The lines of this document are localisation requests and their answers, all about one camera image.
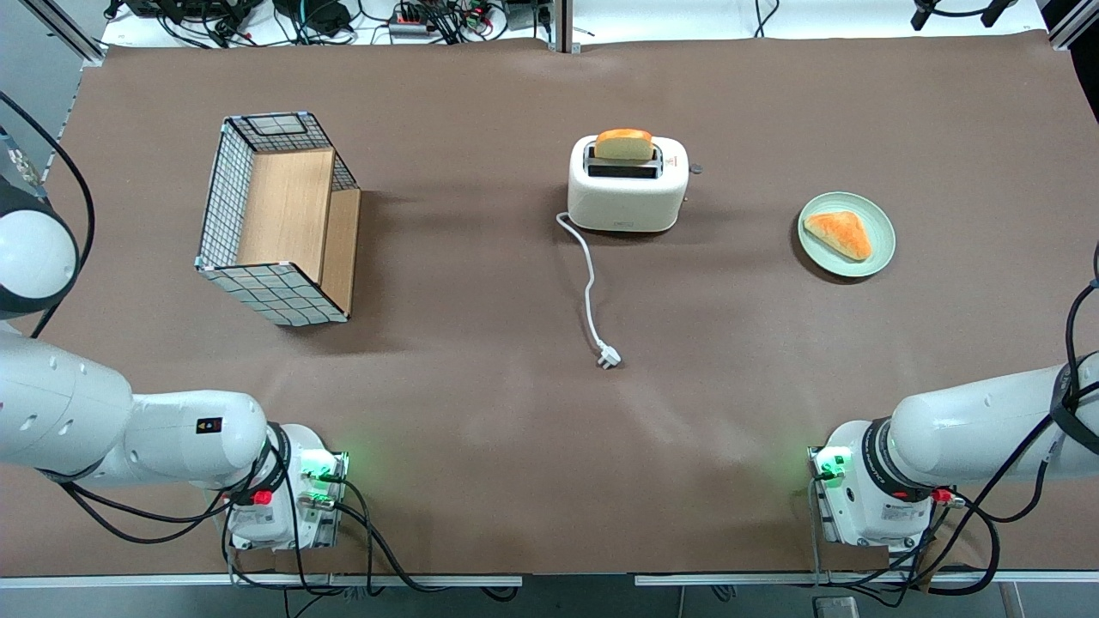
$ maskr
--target sticker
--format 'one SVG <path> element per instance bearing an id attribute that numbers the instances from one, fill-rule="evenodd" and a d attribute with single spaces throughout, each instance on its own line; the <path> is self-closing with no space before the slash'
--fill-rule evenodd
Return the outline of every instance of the sticker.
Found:
<path id="1" fill-rule="evenodd" d="M 263 526 L 271 521 L 275 521 L 275 509 L 271 507 L 233 509 L 234 526 Z"/>
<path id="2" fill-rule="evenodd" d="M 195 433 L 221 433 L 221 417 L 199 419 L 195 423 Z"/>
<path id="3" fill-rule="evenodd" d="M 914 505 L 885 505 L 881 508 L 881 519 L 885 521 L 913 521 L 923 517 L 925 512 Z"/>

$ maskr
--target tabletop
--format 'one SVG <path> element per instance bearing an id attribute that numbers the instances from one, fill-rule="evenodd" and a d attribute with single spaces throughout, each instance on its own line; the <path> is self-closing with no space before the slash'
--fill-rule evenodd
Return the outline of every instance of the tabletop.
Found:
<path id="1" fill-rule="evenodd" d="M 345 324 L 275 327 L 192 268 L 223 117 L 293 110 L 367 191 Z M 706 172 L 667 233 L 589 236 L 600 334 L 626 358 L 606 372 L 582 256 L 553 216 L 573 142 L 618 125 L 680 141 Z M 1099 129 L 1039 32 L 577 56 L 530 41 L 119 48 L 86 70 L 63 144 L 99 225 L 44 339 L 137 393 L 242 390 L 312 427 L 352 453 L 413 573 L 808 571 L 807 448 L 907 395 L 1063 362 L 1097 230 Z M 49 190 L 79 238 L 74 184 L 55 169 Z M 878 275 L 840 282 L 797 246 L 799 210 L 829 190 L 892 220 Z M 1081 311 L 1080 350 L 1099 345 L 1097 318 Z M 1099 516 L 1096 488 L 1047 484 L 1001 531 L 1004 567 L 1095 569 L 1080 548 L 1099 532 L 1079 522 Z M 187 485 L 110 495 L 202 505 Z M 4 575 L 224 572 L 212 523 L 135 547 L 33 471 L 5 468 L 0 497 Z M 981 540 L 966 545 L 980 563 Z M 832 567 L 884 564 L 826 549 Z M 349 534 L 307 562 L 364 569 Z"/>

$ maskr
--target bread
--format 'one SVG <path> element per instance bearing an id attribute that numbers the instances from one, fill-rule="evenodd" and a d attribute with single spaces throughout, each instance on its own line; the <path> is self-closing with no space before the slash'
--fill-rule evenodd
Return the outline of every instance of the bread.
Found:
<path id="1" fill-rule="evenodd" d="M 874 253 L 863 220 L 850 210 L 810 214 L 806 217 L 806 230 L 856 262 L 863 262 Z"/>
<path id="2" fill-rule="evenodd" d="M 596 156 L 628 161 L 653 158 L 653 134 L 640 129 L 611 129 L 596 137 Z"/>

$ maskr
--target green plate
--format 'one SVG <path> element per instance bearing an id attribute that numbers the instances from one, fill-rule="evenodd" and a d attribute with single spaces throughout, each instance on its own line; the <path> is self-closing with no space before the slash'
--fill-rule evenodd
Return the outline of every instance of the green plate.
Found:
<path id="1" fill-rule="evenodd" d="M 837 210 L 850 210 L 863 220 L 866 234 L 870 238 L 870 246 L 874 247 L 870 256 L 863 262 L 851 260 L 806 230 L 806 217 Z M 809 257 L 820 264 L 821 268 L 844 277 L 867 277 L 877 273 L 889 264 L 897 250 L 897 233 L 886 213 L 863 196 L 844 191 L 823 194 L 809 200 L 798 217 L 798 239 Z"/>

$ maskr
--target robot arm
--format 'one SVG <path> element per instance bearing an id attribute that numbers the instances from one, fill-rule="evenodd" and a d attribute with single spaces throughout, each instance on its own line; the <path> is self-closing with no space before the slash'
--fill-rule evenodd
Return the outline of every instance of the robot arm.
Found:
<path id="1" fill-rule="evenodd" d="M 35 467 L 84 492 L 186 481 L 225 490 L 235 547 L 332 544 L 347 457 L 326 451 L 313 431 L 268 423 L 242 393 L 135 396 L 118 372 L 35 339 L 84 266 L 91 197 L 81 181 L 89 238 L 78 254 L 41 177 L 2 126 L 0 143 L 31 187 L 0 181 L 0 463 Z M 30 339 L 3 321 L 37 311 L 46 313 Z"/>
<path id="2" fill-rule="evenodd" d="M 1099 354 L 1080 365 L 1080 380 L 1099 375 Z M 931 490 L 983 484 L 1059 399 L 1062 367 L 1001 376 L 906 398 L 891 417 L 840 426 L 813 450 L 823 483 L 821 512 L 830 541 L 903 551 L 928 528 Z M 1099 393 L 1085 397 L 1076 418 L 1099 429 Z M 1099 455 L 1051 423 L 1009 468 L 1006 479 L 1099 474 Z"/>

